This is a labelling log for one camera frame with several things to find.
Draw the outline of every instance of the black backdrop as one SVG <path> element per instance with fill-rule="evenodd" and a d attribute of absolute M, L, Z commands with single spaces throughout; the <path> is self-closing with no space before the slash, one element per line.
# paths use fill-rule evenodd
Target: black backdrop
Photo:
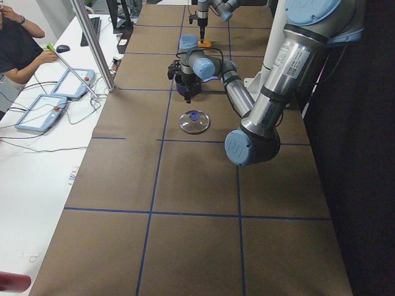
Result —
<path fill-rule="evenodd" d="M 367 1 L 362 40 L 318 86 L 305 124 L 354 295 L 394 296 L 395 1 Z"/>

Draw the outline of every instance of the orange base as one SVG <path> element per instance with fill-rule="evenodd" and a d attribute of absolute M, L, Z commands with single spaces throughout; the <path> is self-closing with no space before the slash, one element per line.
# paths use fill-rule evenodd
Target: orange base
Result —
<path fill-rule="evenodd" d="M 211 47 L 211 42 L 208 40 L 204 40 L 203 43 L 201 43 L 200 41 L 197 44 L 199 47 L 204 47 L 204 48 L 209 48 Z"/>

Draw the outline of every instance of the person's arm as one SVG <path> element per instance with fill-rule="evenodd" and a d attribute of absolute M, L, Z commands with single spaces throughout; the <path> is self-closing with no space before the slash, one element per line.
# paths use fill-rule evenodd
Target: person's arm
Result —
<path fill-rule="evenodd" d="M 55 60 L 57 60 L 57 55 L 54 52 L 45 50 L 25 68 L 21 70 L 14 68 L 4 72 L 3 75 L 16 83 L 25 84 L 34 75 L 40 65 L 54 62 Z"/>
<path fill-rule="evenodd" d="M 10 19 L 13 20 L 17 23 L 20 23 L 22 21 L 22 16 L 14 12 L 14 10 L 10 6 L 4 5 L 2 8 L 3 15 Z M 44 38 L 45 37 L 45 32 L 35 23 L 25 19 L 25 22 L 21 24 L 21 26 L 26 29 L 27 32 L 29 32 L 31 37 L 34 38 Z"/>

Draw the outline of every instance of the black shirt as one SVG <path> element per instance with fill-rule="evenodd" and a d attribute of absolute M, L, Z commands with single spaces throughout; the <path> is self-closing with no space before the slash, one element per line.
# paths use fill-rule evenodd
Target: black shirt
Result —
<path fill-rule="evenodd" d="M 0 30 L 0 73 L 25 68 L 42 51 L 23 26 L 3 18 Z"/>

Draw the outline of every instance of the person's hand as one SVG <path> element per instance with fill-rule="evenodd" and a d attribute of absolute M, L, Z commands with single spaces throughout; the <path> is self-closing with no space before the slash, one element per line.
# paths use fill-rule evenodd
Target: person's hand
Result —
<path fill-rule="evenodd" d="M 52 52 L 48 49 L 45 49 L 37 59 L 40 61 L 41 64 L 45 63 L 52 63 L 55 62 L 58 58 L 55 52 Z"/>
<path fill-rule="evenodd" d="M 5 16 L 7 19 L 13 20 L 17 23 L 20 23 L 22 21 L 22 16 L 17 14 L 11 6 L 4 5 L 1 9 L 3 16 Z"/>

